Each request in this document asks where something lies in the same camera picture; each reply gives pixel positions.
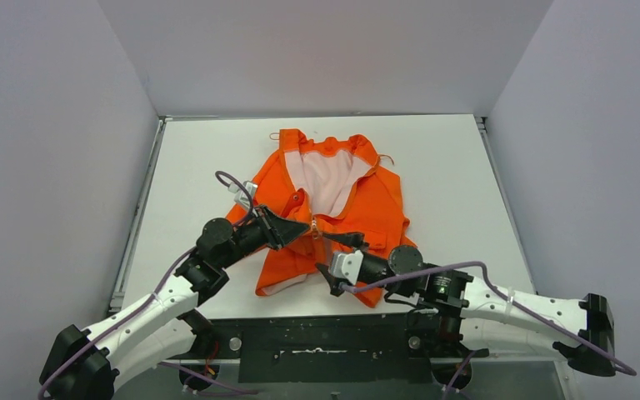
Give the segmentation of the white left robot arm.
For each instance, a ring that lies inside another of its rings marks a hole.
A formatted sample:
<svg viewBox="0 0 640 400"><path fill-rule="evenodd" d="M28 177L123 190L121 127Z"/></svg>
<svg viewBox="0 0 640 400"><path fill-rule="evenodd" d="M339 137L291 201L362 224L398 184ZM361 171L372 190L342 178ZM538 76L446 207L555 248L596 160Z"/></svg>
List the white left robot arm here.
<svg viewBox="0 0 640 400"><path fill-rule="evenodd" d="M263 205L238 227L223 217L208 221L196 245L150 294L100 322L83 329L71 325L56 336L38 398L110 399L130 379L174 355L207 353L213 332L197 308L228 282L226 269L259 249L282 249L309 229Z"/></svg>

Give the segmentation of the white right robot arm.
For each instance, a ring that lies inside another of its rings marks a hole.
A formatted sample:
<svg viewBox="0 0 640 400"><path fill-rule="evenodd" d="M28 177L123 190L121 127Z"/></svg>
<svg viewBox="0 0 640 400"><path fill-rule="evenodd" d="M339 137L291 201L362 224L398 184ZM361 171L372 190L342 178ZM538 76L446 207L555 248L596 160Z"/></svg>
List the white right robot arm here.
<svg viewBox="0 0 640 400"><path fill-rule="evenodd" d="M464 319L479 318L538 333L552 349L580 373L612 377L615 363L614 320L606 297L594 293L582 299L557 299L500 288L488 278L483 262L438 266L425 262L410 245L400 245L388 256L368 251L360 232L324 233L343 245L329 263L319 263L330 293L363 294L374 288L388 296L416 297L417 308L437 311L442 327L435 333L440 352L454 356L468 345Z"/></svg>

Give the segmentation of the aluminium left table rail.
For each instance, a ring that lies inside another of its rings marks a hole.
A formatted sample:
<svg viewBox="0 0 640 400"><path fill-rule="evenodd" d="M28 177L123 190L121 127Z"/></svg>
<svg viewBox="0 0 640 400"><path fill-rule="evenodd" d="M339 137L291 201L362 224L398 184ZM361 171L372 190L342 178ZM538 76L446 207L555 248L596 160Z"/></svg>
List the aluminium left table rail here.
<svg viewBox="0 0 640 400"><path fill-rule="evenodd" d="M107 305L108 316L113 315L123 308L126 287L128 285L128 277L133 265L133 256L136 251L136 246L142 226L142 220L145 214L145 209L153 182L153 176L158 163L158 158L167 123L168 116L159 117L157 130L153 137L149 155L147 156L147 162L145 165L142 182L132 210L132 220L127 231L126 242L118 266L116 280L113 285L109 303Z"/></svg>

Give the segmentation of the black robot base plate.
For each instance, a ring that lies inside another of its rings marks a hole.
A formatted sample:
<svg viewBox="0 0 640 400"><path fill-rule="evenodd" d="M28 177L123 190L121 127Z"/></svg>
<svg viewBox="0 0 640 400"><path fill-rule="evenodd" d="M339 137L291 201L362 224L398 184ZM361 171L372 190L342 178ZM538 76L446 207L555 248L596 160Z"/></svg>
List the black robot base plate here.
<svg viewBox="0 0 640 400"><path fill-rule="evenodd" d="M240 383L430 383L496 351L446 328L432 312L216 319L173 360L236 363Z"/></svg>

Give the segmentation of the orange zip-up jacket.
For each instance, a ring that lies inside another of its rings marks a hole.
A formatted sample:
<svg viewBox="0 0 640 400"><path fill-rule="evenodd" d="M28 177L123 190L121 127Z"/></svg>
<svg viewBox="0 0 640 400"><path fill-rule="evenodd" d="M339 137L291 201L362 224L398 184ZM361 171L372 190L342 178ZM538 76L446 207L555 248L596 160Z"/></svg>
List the orange zip-up jacket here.
<svg viewBox="0 0 640 400"><path fill-rule="evenodd" d="M361 134L317 142L296 128L280 131L278 149L252 179L257 184L253 200L310 230L290 246L267 253L256 295L271 296L305 281L317 272L317 263L342 250L324 240L324 233L363 233L368 251L381 258L411 244L401 179L381 161Z"/></svg>

